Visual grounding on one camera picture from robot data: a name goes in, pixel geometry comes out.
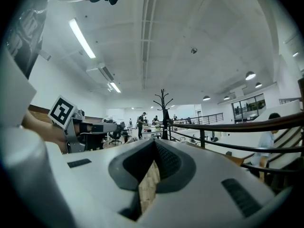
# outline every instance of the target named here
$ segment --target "metal railing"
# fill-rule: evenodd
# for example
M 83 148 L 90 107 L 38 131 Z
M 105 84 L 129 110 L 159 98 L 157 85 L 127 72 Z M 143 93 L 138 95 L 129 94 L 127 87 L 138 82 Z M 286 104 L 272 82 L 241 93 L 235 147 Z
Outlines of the metal railing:
M 210 125 L 210 124 L 215 124 L 218 122 L 222 122 L 224 120 L 223 113 L 218 113 L 218 114 L 213 114 L 213 115 L 208 115 L 208 116 L 198 116 L 198 117 L 192 117 L 192 118 L 186 118 L 186 119 L 177 119 L 173 120 L 173 124 L 203 124 L 203 125 Z M 172 131 L 179 131 L 182 130 L 183 128 L 175 127 L 172 129 Z
M 289 102 L 292 102 L 292 101 L 296 101 L 296 100 L 299 100 L 300 102 L 302 101 L 301 98 L 286 98 L 286 99 L 279 99 L 280 105 L 283 105 L 283 104 L 286 104 L 286 103 L 289 103 Z
M 215 132 L 236 132 L 236 133 L 249 133 L 249 132 L 264 132 L 271 130 L 281 130 L 281 129 L 289 129 L 297 126 L 304 126 L 304 113 L 297 113 L 285 117 L 280 117 L 272 120 L 267 120 L 264 122 L 255 122 L 255 123 L 240 123 L 240 124 L 220 124 L 220 125 L 207 125 L 207 124 L 180 124 L 175 123 L 169 127 L 169 137 L 170 140 L 176 139 L 171 135 L 171 128 L 186 128 L 186 129 L 195 129 L 199 130 L 200 138 L 191 137 L 179 132 L 175 132 L 175 134 L 185 136 L 200 142 L 201 148 L 205 148 L 205 144 L 213 144 L 225 148 L 242 150 L 242 151 L 250 151 L 250 152 L 266 152 L 266 153 L 295 153 L 302 152 L 304 153 L 304 146 L 295 146 L 291 148 L 254 148 L 254 147 L 245 147 L 245 146 L 237 146 L 225 143 L 211 142 L 205 140 L 205 131 L 215 131 Z M 258 168 L 250 165 L 242 165 L 243 167 L 254 169 L 257 171 L 268 172 L 268 173 L 284 173 L 290 174 L 295 173 L 297 171 L 286 171 L 286 170 L 277 170 L 270 168 Z

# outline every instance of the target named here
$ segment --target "smoke detector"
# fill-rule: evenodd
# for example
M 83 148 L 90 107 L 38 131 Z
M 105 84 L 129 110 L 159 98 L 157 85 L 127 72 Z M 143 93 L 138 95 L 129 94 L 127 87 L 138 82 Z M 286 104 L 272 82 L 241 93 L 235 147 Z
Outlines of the smoke detector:
M 197 51 L 198 51 L 198 50 L 197 50 L 197 48 L 195 48 L 195 47 L 191 49 L 191 53 L 192 53 L 192 54 L 197 53 Z

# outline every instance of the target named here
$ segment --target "white shirt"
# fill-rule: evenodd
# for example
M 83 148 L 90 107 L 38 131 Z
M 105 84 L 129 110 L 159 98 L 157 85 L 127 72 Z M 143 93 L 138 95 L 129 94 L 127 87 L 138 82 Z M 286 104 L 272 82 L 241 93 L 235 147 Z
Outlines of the white shirt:
M 272 132 L 263 132 L 260 141 L 258 143 L 258 148 L 273 148 L 275 143 L 275 138 Z M 252 156 L 251 163 L 254 166 L 259 166 L 262 156 L 269 157 L 270 153 L 260 153 L 255 152 Z

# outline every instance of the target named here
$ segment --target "black coat rack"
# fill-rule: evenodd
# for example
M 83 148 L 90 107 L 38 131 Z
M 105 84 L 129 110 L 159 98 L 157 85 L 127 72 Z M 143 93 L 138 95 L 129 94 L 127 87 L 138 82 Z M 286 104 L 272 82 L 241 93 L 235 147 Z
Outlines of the black coat rack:
M 161 106 L 161 109 L 157 109 L 158 111 L 162 111 L 162 116 L 163 116 L 163 119 L 162 119 L 162 124 L 163 124 L 163 131 L 162 131 L 162 139 L 168 139 L 168 124 L 170 123 L 170 117 L 169 117 L 169 113 L 168 113 L 168 109 L 166 109 L 166 106 L 167 104 L 169 104 L 173 98 L 167 103 L 165 104 L 165 96 L 168 95 L 165 94 L 165 90 L 162 89 L 161 90 L 161 96 L 160 95 L 156 95 L 156 96 L 159 96 L 159 98 L 161 99 L 161 104 L 159 104 L 158 102 L 154 101 L 155 103 L 159 104 Z

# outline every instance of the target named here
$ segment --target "air conditioner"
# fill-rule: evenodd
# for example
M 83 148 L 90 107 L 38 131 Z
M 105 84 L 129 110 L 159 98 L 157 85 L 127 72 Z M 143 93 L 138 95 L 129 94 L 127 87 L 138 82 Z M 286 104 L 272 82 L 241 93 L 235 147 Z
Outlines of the air conditioner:
M 98 67 L 88 68 L 86 73 L 98 84 L 108 84 L 113 82 L 114 78 L 104 63 L 98 64 Z

